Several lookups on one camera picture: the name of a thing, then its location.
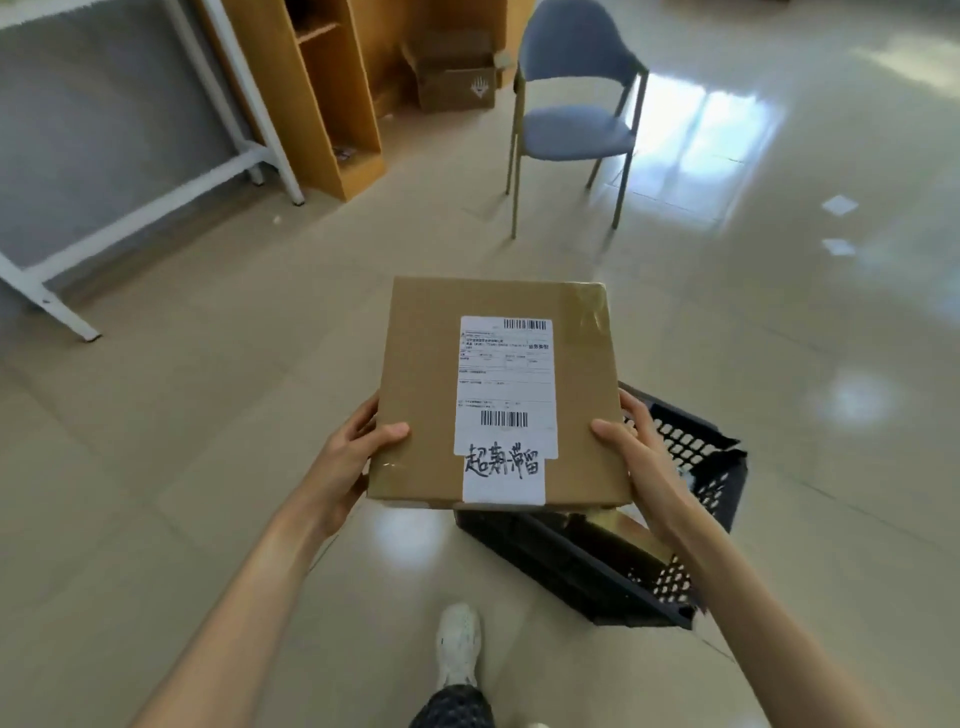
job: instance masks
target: patterned pants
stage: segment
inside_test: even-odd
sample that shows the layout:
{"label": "patterned pants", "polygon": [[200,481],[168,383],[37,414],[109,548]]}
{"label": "patterned pants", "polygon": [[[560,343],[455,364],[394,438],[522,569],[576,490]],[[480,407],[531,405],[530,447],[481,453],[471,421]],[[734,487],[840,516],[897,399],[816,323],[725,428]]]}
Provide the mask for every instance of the patterned pants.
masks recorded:
{"label": "patterned pants", "polygon": [[494,728],[493,712],[472,685],[451,685],[433,693],[410,728]]}

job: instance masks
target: blue chair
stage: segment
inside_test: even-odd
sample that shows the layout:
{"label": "blue chair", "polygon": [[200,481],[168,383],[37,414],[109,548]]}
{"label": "blue chair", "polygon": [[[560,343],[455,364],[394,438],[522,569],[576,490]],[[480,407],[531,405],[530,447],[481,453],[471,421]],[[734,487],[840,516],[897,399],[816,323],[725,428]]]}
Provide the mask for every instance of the blue chair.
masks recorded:
{"label": "blue chair", "polygon": [[[623,113],[637,75],[640,77],[640,90],[636,97],[634,123],[628,127],[620,119],[620,114]],[[613,18],[596,2],[543,0],[540,3],[523,33],[514,81],[516,103],[514,127],[510,135],[510,164],[507,167],[508,195],[511,176],[516,177],[512,238],[516,238],[520,158],[524,156],[548,161],[596,159],[587,182],[587,189],[590,189],[604,158],[626,155],[620,193],[616,198],[616,212],[613,214],[613,228],[616,230],[649,76],[649,69],[624,45]],[[610,79],[622,85],[623,93],[616,112],[610,114],[599,107],[577,105],[547,107],[524,113],[528,81],[573,77]]]}

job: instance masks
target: white sneaker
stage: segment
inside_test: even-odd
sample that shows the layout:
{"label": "white sneaker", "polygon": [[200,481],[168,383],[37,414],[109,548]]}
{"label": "white sneaker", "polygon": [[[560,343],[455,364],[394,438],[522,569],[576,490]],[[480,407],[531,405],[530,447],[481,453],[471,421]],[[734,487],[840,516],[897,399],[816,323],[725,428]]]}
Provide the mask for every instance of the white sneaker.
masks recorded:
{"label": "white sneaker", "polygon": [[437,630],[437,690],[448,685],[477,687],[476,666],[480,657],[480,615],[469,604],[451,604],[440,616]]}

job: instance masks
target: chair backrest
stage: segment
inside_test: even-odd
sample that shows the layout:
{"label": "chair backrest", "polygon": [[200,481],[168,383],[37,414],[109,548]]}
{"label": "chair backrest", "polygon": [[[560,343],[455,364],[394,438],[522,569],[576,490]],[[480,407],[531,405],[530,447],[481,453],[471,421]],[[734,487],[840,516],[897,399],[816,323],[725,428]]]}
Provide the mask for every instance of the chair backrest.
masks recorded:
{"label": "chair backrest", "polygon": [[525,81],[590,76],[630,85],[638,63],[594,0],[543,0],[523,33],[519,68]]}

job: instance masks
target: chinese characters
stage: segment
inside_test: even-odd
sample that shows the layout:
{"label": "chinese characters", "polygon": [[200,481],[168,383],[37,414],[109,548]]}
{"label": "chinese characters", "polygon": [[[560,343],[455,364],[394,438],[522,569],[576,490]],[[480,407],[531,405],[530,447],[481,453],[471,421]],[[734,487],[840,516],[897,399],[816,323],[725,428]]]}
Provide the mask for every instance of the chinese characters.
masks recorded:
{"label": "chinese characters", "polygon": [[524,449],[520,443],[505,450],[496,441],[489,448],[470,445],[465,458],[465,473],[473,472],[480,477],[491,475],[516,474],[521,480],[524,474],[536,475],[540,471],[539,453],[534,449]]}

